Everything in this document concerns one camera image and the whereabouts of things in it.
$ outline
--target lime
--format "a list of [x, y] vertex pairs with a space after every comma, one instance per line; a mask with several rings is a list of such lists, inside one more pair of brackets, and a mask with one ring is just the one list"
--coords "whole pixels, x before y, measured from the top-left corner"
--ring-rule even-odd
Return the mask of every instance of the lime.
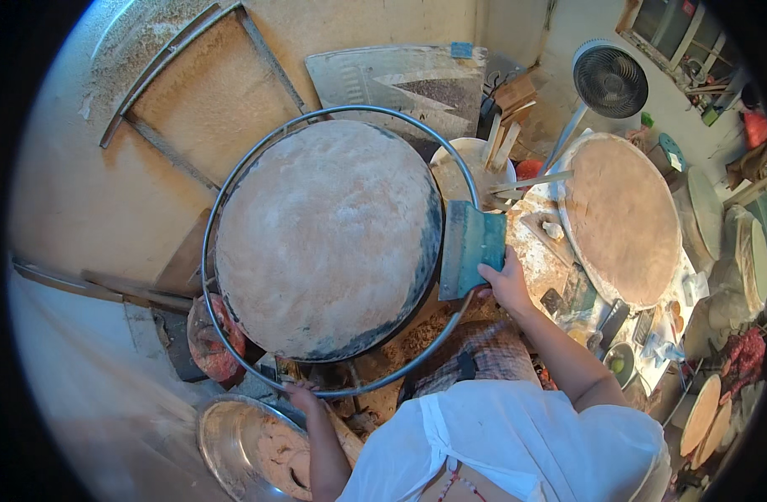
[[623, 371], [623, 367], [626, 366], [626, 363], [623, 361], [622, 357], [619, 357], [617, 359], [613, 359], [612, 363], [609, 365], [609, 369], [612, 370], [612, 373], [618, 374], [621, 371]]

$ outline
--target metal frame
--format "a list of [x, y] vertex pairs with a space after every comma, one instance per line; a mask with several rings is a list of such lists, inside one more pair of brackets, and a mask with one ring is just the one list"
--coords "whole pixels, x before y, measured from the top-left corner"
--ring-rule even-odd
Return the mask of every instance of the metal frame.
[[[260, 140], [255, 146], [252, 147], [252, 149], [247, 152], [246, 155], [244, 155], [244, 158], [242, 158], [239, 163], [236, 165], [236, 167], [230, 172], [230, 175], [227, 177], [227, 179], [224, 181], [224, 185], [222, 186], [222, 189], [218, 192], [218, 195], [216, 196], [216, 200], [213, 204], [213, 209], [210, 211], [210, 217], [208, 218], [208, 225], [205, 226], [205, 234], [203, 236], [203, 243], [202, 243], [202, 262], [200, 263], [200, 267], [202, 268], [202, 288], [205, 291], [205, 305], [208, 307], [208, 313], [210, 314], [210, 319], [213, 321], [213, 326], [218, 334], [218, 337], [221, 339], [222, 343], [224, 343], [224, 346], [227, 348], [228, 352], [231, 356], [235, 357], [237, 362], [243, 366], [252, 376], [260, 379], [263, 383], [268, 385], [269, 387], [273, 387], [277, 390], [285, 390], [282, 385], [280, 385], [279, 382], [272, 380], [271, 378], [263, 375], [258, 371], [253, 365], [249, 364], [238, 352], [236, 351], [236, 348], [232, 346], [232, 344], [228, 341], [227, 335], [224, 334], [224, 331], [222, 331], [221, 327], [218, 325], [218, 321], [216, 319], [215, 311], [213, 309], [213, 304], [210, 302], [210, 295], [207, 294], [208, 292], [208, 274], [205, 272], [207, 268], [207, 260], [208, 260], [208, 243], [210, 241], [210, 233], [213, 231], [213, 225], [216, 221], [216, 218], [218, 216], [218, 210], [222, 206], [222, 204], [225, 202], [225, 199], [228, 194], [228, 190], [231, 187], [232, 183], [236, 180], [239, 173], [244, 169], [244, 166], [247, 165], [250, 159], [252, 159], [258, 152], [261, 151], [261, 149], [264, 146], [267, 146], [269, 141], [279, 133], [287, 133], [289, 130], [291, 130], [292, 126], [295, 126], [296, 124], [299, 124], [300, 122], [314, 119], [318, 116], [322, 115], [328, 115], [330, 113], [340, 113], [340, 112], [356, 112], [356, 111], [364, 111], [364, 112], [376, 112], [376, 113], [384, 113], [386, 115], [394, 116], [400, 120], [404, 120], [407, 123], [411, 124], [412, 126], [417, 127], [418, 129], [422, 130], [424, 133], [428, 134], [429, 136], [432, 136], [436, 141], [446, 150], [448, 150], [449, 154], [453, 157], [453, 160], [456, 161], [456, 164], [459, 166], [459, 170], [461, 171], [461, 174], [464, 176], [464, 180], [467, 182], [467, 188], [470, 191], [470, 198], [472, 199], [472, 205], [476, 207], [476, 209], [480, 210], [480, 200], [478, 197], [478, 191], [476, 189], [476, 184], [472, 179], [472, 174], [470, 174], [470, 170], [467, 167], [467, 164], [464, 163], [464, 159], [461, 158], [459, 153], [452, 147], [452, 145], [445, 140], [442, 136], [440, 136], [436, 131], [429, 128], [429, 126], [426, 126], [419, 120], [406, 115], [405, 113], [397, 112], [395, 110], [389, 110], [388, 108], [382, 108], [379, 106], [373, 106], [373, 105], [346, 105], [346, 106], [337, 106], [334, 108], [326, 108], [317, 110], [315, 112], [310, 112], [305, 115], [301, 115], [298, 117], [295, 117], [282, 126], [279, 126], [274, 131], [270, 132], [269, 134], [264, 137], [264, 139]], [[375, 389], [379, 389], [381, 387], [384, 387], [399, 378], [403, 377], [407, 373], [409, 373], [412, 369], [418, 367], [420, 364], [422, 364], [428, 357], [440, 346], [442, 343], [447, 340], [448, 336], [450, 336], [450, 333], [453, 331], [453, 328], [455, 328], [458, 323], [461, 316], [464, 314], [464, 311], [467, 310], [467, 307], [470, 304], [470, 300], [472, 299], [472, 295], [474, 294], [473, 291], [470, 291], [467, 293], [467, 296], [464, 297], [464, 302], [461, 305], [461, 308], [458, 312], [453, 314], [448, 321], [448, 324], [444, 327], [442, 332], [436, 337], [436, 339], [431, 342], [431, 344], [417, 357], [414, 358], [411, 362], [409, 362], [407, 365], [397, 369], [395, 372], [378, 378], [378, 380], [375, 380], [374, 382], [368, 383], [364, 386], [360, 387], [353, 387], [348, 389], [339, 389], [339, 390], [318, 390], [315, 391], [314, 394], [317, 397], [344, 397], [344, 396], [355, 396], [358, 394], [364, 394], [366, 392], [370, 392]]]
[[236, 13], [236, 20], [247, 32], [247, 35], [258, 51], [260, 58], [272, 68], [272, 72], [277, 76], [277, 80], [291, 97], [300, 113], [308, 113], [308, 105], [302, 100], [297, 89], [294, 88], [294, 84], [292, 84], [288, 75], [286, 75], [285, 70], [277, 60], [277, 57], [274, 55], [274, 52], [272, 52], [272, 49], [269, 48], [264, 40], [264, 36], [261, 35], [258, 27], [252, 21], [252, 16], [247, 7], [241, 2], [237, 2], [222, 10], [217, 3], [212, 3], [188, 25], [182, 28], [182, 30], [169, 40], [157, 55], [149, 61], [149, 64], [144, 68], [143, 72], [141, 72], [141, 75], [137, 77], [133, 85], [129, 88], [129, 91], [127, 91], [126, 96], [124, 96], [124, 99], [121, 101], [121, 104], [118, 106], [116, 114], [110, 120], [104, 135], [101, 137], [99, 146], [107, 148], [110, 141], [113, 139], [118, 126], [120, 126], [122, 122], [126, 122], [161, 154], [168, 158], [174, 166], [192, 176], [196, 181], [202, 183], [209, 189], [220, 190], [221, 187], [216, 182], [197, 169], [196, 166], [185, 158], [185, 156], [175, 151], [174, 148], [163, 139], [162, 135], [141, 120], [140, 117], [137, 117], [132, 113], [131, 108], [135, 105], [138, 98], [141, 97], [141, 94], [147, 87], [152, 84], [154, 79], [168, 67], [179, 53], [188, 47], [188, 45], [191, 45], [199, 35], [208, 31], [233, 12]]
[[199, 35], [209, 30], [211, 26], [228, 15], [238, 5], [240, 4], [237, 3], [230, 9], [221, 10], [217, 3], [212, 3], [163, 46], [160, 52], [149, 61], [149, 64], [144, 68], [143, 72], [141, 72], [141, 75], [138, 75], [134, 84], [132, 84], [127, 91], [126, 96], [124, 96], [124, 99], [121, 101], [121, 104], [118, 105], [116, 114], [110, 120], [107, 129], [105, 129], [105, 134], [101, 137], [101, 141], [99, 141], [99, 146], [102, 148], [107, 148], [107, 146], [109, 146], [110, 141], [116, 133], [118, 125], [123, 120], [127, 111], [135, 103], [137, 96], [141, 95], [146, 87], [151, 84], [152, 80], [163, 71], [163, 68], [167, 67], [182, 49], [196, 40]]
[[[690, 47], [690, 44], [696, 45], [701, 49], [704, 49], [709, 53], [707, 56], [706, 61], [702, 65], [702, 71], [704, 73], [707, 73], [710, 71], [710, 68], [713, 67], [713, 64], [715, 64], [716, 59], [721, 59], [725, 63], [729, 64], [730, 66], [735, 66], [734, 64], [726, 62], [725, 59], [723, 59], [719, 52], [723, 48], [724, 44], [726, 43], [726, 34], [721, 31], [721, 33], [718, 35], [718, 39], [716, 39], [715, 44], [713, 44], [712, 48], [704, 46], [696, 41], [693, 40], [693, 37], [696, 35], [696, 31], [698, 31], [699, 26], [701, 25], [701, 22], [704, 20], [704, 16], [707, 13], [707, 8], [704, 3], [699, 3], [698, 7], [696, 7], [696, 12], [693, 13], [693, 17], [690, 19], [690, 25], [688, 25], [688, 29], [685, 32], [685, 35], [682, 37], [681, 42], [679, 42], [679, 46], [677, 47], [676, 51], [673, 53], [673, 56], [668, 59], [666, 58], [659, 50], [654, 46], [654, 40], [648, 41], [645, 38], [638, 35], [634, 30], [632, 30], [632, 26], [634, 26], [634, 22], [637, 19], [637, 13], [639, 12], [640, 7], [643, 5], [643, 0], [639, 0], [636, 5], [633, 5], [630, 10], [627, 8], [624, 9], [624, 13], [618, 23], [618, 26], [616, 27], [616, 32], [627, 42], [629, 42], [631, 45], [637, 47], [640, 49], [645, 55], [649, 56], [649, 58], [659, 66], [659, 69], [664, 71], [668, 76], [673, 78], [673, 71], [676, 69], [677, 65], [679, 65], [679, 62], [681, 61], [682, 57], [687, 52], [688, 47]], [[665, 14], [668, 15], [669, 13], [672, 14], [673, 9], [671, 5], [674, 5], [673, 3], [669, 3], [668, 8], [665, 10]], [[659, 26], [657, 27], [657, 31], [654, 34], [654, 39], [658, 42], [660, 38], [662, 38], [664, 34], [664, 29], [667, 26], [666, 21], [670, 21], [671, 15], [668, 15], [666, 18], [663, 16], [663, 19], [660, 21]]]

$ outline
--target window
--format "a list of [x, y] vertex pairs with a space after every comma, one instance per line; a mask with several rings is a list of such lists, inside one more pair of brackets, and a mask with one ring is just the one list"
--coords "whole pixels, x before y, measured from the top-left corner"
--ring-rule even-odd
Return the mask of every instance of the window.
[[627, 0], [616, 31], [673, 79], [708, 126], [746, 83], [738, 50], [699, 0]]

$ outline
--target plastic bag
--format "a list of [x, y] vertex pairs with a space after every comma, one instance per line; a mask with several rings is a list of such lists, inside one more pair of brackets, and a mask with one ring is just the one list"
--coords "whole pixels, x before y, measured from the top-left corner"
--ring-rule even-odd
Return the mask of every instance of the plastic bag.
[[645, 346], [640, 352], [640, 358], [653, 358], [654, 367], [659, 368], [666, 360], [684, 361], [685, 350], [679, 344], [673, 343], [673, 326], [669, 314], [663, 314], [649, 333]]

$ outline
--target round board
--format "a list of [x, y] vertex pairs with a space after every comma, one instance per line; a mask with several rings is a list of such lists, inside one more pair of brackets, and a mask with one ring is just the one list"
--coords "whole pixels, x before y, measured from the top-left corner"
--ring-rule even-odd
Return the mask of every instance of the round board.
[[679, 442], [679, 455], [685, 457], [693, 448], [697, 447], [707, 433], [710, 424], [715, 417], [715, 409], [718, 408], [718, 399], [721, 396], [721, 378], [712, 375], [704, 382], [704, 386], [696, 397], [696, 402], [690, 409], [687, 423], [682, 429], [682, 439]]
[[215, 268], [249, 338], [295, 361], [384, 340], [433, 280], [442, 209], [423, 159], [355, 120], [298, 129], [266, 149], [223, 207]]
[[598, 293], [635, 309], [657, 304], [679, 265], [681, 232], [663, 177], [635, 146], [607, 133], [579, 138], [559, 161], [573, 177], [558, 203], [570, 244]]
[[695, 471], [706, 462], [715, 451], [715, 448], [721, 443], [721, 438], [724, 437], [726, 430], [730, 428], [731, 417], [732, 400], [730, 399], [718, 407], [718, 412], [715, 414], [715, 419], [713, 420], [712, 425], [710, 425], [707, 435], [698, 445], [696, 455], [693, 456], [693, 462], [690, 464], [690, 469], [692, 471]]

